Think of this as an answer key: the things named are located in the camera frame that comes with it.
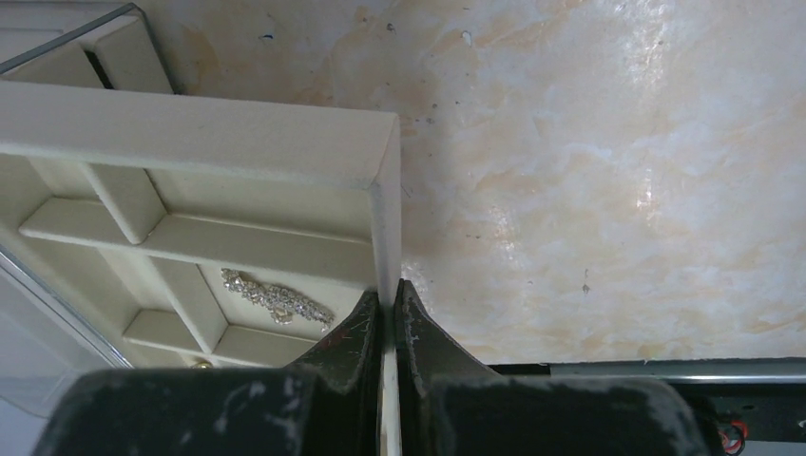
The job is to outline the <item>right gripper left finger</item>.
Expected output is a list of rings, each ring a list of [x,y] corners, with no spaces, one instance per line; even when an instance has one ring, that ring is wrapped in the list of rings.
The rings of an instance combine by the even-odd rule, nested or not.
[[[38,455],[375,455],[382,316],[353,311],[282,368],[117,369],[79,378]]]

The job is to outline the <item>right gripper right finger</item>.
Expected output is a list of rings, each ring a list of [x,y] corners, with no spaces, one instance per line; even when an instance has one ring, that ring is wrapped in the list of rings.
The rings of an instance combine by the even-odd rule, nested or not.
[[[656,380],[502,375],[400,281],[393,306],[405,455],[706,455],[691,408]]]

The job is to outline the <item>small silver earring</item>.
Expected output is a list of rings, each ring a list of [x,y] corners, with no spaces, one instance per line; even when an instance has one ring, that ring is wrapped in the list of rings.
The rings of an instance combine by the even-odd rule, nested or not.
[[[244,277],[240,271],[226,268],[221,269],[221,279],[228,292],[262,307],[278,325],[290,325],[294,317],[299,316],[320,324],[321,331],[325,333],[336,321],[336,315],[326,306],[287,286],[261,284]]]

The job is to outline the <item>beige compartment tray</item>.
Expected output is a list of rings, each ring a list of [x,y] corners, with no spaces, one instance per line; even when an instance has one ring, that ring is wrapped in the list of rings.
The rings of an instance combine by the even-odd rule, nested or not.
[[[375,455],[398,455],[400,158],[391,112],[4,82],[1,243],[131,364],[110,370],[282,368],[376,293]],[[336,321],[278,325],[222,268]]]

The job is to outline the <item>beige slotted ring tray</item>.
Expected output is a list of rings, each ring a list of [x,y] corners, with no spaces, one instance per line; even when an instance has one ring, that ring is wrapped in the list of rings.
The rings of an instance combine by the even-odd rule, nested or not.
[[[121,16],[1,74],[3,80],[172,94],[147,28]]]

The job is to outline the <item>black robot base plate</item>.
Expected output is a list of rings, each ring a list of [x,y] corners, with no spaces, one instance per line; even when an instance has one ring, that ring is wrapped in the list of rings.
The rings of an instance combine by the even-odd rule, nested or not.
[[[551,365],[499,364],[491,368],[504,375],[559,376],[550,373]],[[720,418],[746,425],[744,455],[805,453],[805,383],[666,383],[684,398],[710,405]]]

